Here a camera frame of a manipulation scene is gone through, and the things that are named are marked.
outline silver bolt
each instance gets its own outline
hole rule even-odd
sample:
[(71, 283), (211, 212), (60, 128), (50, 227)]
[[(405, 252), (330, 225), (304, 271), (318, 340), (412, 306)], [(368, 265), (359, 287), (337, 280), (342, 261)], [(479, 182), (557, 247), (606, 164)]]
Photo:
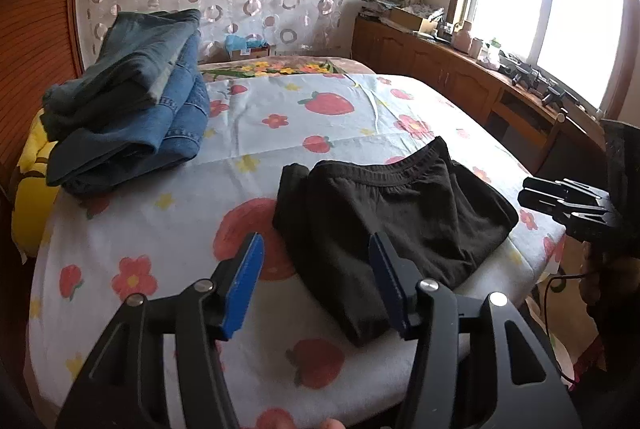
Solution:
[(507, 296), (500, 292), (489, 295), (489, 300), (496, 306), (505, 306), (508, 303)]
[(210, 279), (200, 279), (199, 281), (194, 282), (193, 287), (196, 289), (196, 292), (204, 294), (204, 292), (210, 292), (213, 290), (213, 283)]
[(440, 288), (440, 285), (433, 279), (423, 279), (420, 281), (420, 289), (423, 292), (434, 292), (438, 288)]
[(140, 306), (145, 301), (145, 297), (142, 294), (132, 294), (126, 298), (127, 306)]

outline black cable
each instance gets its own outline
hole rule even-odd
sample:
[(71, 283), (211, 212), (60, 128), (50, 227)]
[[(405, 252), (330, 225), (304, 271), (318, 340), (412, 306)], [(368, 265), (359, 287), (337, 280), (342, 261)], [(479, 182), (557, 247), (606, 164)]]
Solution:
[[(549, 292), (549, 288), (551, 286), (551, 283), (553, 281), (556, 281), (558, 279), (582, 279), (583, 277), (587, 277), (588, 275), (592, 275), (596, 272), (587, 272), (585, 274), (565, 274), (565, 275), (556, 275), (553, 277), (549, 278), (549, 281), (546, 282), (546, 287), (545, 287), (545, 295), (543, 297), (543, 311), (545, 314), (545, 332), (546, 332), (546, 336), (549, 339), (549, 342), (551, 342), (551, 336), (549, 335), (549, 320), (548, 317), (546, 317), (546, 295)], [(565, 379), (567, 382), (571, 383), (571, 384), (577, 384), (577, 382), (575, 382), (574, 379), (570, 379), (568, 376), (566, 376), (563, 372), (562, 372), (562, 368), (560, 366), (560, 363), (558, 362), (558, 371), (560, 372), (560, 375), (562, 375), (562, 378)]]

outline yellow cushion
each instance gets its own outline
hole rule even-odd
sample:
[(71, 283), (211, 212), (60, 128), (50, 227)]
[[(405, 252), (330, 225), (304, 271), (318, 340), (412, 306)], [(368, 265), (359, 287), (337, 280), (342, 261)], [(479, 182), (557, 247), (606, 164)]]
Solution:
[(11, 231), (23, 256), (36, 257), (45, 224), (59, 187), (47, 187), (45, 180), (49, 154), (55, 142), (48, 142), (40, 122), (40, 110), (24, 144), (14, 173), (15, 199)]

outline black shorts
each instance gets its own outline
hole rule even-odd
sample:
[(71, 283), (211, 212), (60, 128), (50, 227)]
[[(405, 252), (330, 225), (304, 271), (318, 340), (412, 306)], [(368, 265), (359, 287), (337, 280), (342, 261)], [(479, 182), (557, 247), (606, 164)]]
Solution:
[(386, 232), (423, 276), (455, 288), (517, 221), (511, 203), (437, 137), (390, 165), (286, 166), (273, 225), (306, 287), (361, 346), (389, 327), (369, 266), (371, 234)]

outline denim fabric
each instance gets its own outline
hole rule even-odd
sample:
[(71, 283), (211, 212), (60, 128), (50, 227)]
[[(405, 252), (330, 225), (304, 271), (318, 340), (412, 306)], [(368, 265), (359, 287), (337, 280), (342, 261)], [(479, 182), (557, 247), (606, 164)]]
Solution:
[(197, 69), (199, 34), (187, 40), (158, 105), (114, 120), (98, 132), (76, 129), (49, 156), (47, 184), (71, 194), (107, 192), (151, 171), (174, 167), (200, 149), (209, 96)]
[(200, 11), (120, 12), (100, 55), (81, 78), (47, 89), (42, 124), (49, 141), (78, 128), (96, 131), (114, 118), (156, 105)]

